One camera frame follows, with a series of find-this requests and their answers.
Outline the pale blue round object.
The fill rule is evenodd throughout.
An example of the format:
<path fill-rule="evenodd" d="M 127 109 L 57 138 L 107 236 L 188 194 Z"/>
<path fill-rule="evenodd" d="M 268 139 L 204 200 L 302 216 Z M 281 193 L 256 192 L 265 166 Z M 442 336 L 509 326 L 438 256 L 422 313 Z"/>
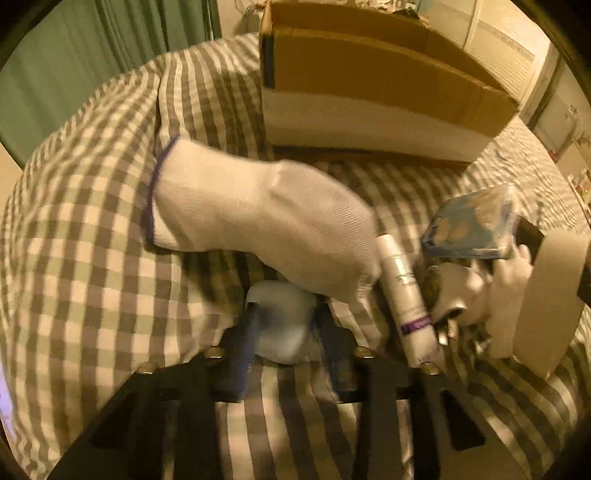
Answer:
<path fill-rule="evenodd" d="M 250 287 L 245 302 L 263 310 L 256 355 L 283 365 L 304 362 L 311 349 L 315 295 L 287 281 L 264 280 Z"/>

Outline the white sock purple trim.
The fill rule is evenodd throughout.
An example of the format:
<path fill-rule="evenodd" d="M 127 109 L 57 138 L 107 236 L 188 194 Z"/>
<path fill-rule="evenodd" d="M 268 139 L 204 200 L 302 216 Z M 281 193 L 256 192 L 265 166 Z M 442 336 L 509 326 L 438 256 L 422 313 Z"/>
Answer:
<path fill-rule="evenodd" d="M 156 160 L 146 240 L 176 252 L 259 258 L 287 281 L 344 303 L 381 275 L 372 208 L 341 182 L 290 160 L 252 160 L 174 138 Z"/>

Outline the white cosmetic tube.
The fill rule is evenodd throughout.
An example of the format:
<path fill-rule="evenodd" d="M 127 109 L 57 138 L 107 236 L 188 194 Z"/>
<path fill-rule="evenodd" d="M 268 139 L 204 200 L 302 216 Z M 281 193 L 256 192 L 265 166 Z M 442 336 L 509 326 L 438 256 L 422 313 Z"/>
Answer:
<path fill-rule="evenodd" d="M 377 249 L 380 282 L 408 365 L 420 368 L 430 363 L 442 368 L 445 358 L 407 254 L 390 234 L 377 238 Z"/>

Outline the grey checked bed cover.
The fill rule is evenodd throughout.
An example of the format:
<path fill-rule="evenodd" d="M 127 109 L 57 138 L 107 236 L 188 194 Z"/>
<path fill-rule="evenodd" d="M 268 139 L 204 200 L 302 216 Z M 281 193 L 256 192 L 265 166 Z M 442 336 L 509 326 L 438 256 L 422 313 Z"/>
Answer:
<path fill-rule="evenodd" d="M 103 84 L 24 168 L 1 216 L 2 416 L 16 461 L 46 479 L 142 363 L 176 364 L 217 342 L 246 288 L 276 273 L 249 254 L 145 248 L 142 210 L 156 155 L 176 135 L 269 158 L 254 34 L 157 57 Z M 568 182 L 517 117 L 463 173 L 318 164 L 374 208 L 416 266 L 448 198 L 514 183 L 543 232 L 589 227 Z M 547 381 L 489 360 L 462 329 L 448 365 L 526 476 L 541 479 L 590 407 L 590 311 Z M 245 400 L 218 407 L 226 479 L 349 479 L 356 409 L 338 405 L 320 363 L 257 361 Z"/>

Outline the blue tissue packet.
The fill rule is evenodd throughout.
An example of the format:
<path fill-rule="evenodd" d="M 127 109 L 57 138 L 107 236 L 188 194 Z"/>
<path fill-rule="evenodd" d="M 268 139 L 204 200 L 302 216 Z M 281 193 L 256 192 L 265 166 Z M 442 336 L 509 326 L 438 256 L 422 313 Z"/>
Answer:
<path fill-rule="evenodd" d="M 497 260 L 510 254 L 518 223 L 517 188 L 499 185 L 450 199 L 422 237 L 431 257 Z"/>

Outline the open cardboard box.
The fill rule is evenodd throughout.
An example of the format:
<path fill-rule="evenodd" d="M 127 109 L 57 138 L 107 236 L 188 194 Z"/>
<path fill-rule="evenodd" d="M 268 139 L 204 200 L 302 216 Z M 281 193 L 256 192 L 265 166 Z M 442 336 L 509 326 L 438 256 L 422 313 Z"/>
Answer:
<path fill-rule="evenodd" d="M 259 57 L 266 136 L 284 151 L 469 164 L 518 110 L 477 60 L 400 13 L 270 1 Z"/>

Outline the white louvered wardrobe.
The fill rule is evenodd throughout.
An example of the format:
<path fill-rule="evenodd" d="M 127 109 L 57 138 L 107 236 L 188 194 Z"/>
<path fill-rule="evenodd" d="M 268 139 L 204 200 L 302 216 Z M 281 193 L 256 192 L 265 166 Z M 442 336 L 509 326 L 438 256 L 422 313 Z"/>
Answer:
<path fill-rule="evenodd" d="M 542 29 L 511 1 L 439 0 L 418 6 L 430 27 L 499 80 L 529 121 L 558 64 L 558 51 Z"/>

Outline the green curtain left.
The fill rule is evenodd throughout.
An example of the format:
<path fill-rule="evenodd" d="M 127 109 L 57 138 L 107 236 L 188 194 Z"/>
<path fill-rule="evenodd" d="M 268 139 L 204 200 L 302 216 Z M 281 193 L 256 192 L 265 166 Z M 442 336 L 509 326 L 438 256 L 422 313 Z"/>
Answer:
<path fill-rule="evenodd" d="M 1 144 L 24 166 L 106 81 L 218 38 L 215 1 L 4 1 Z"/>

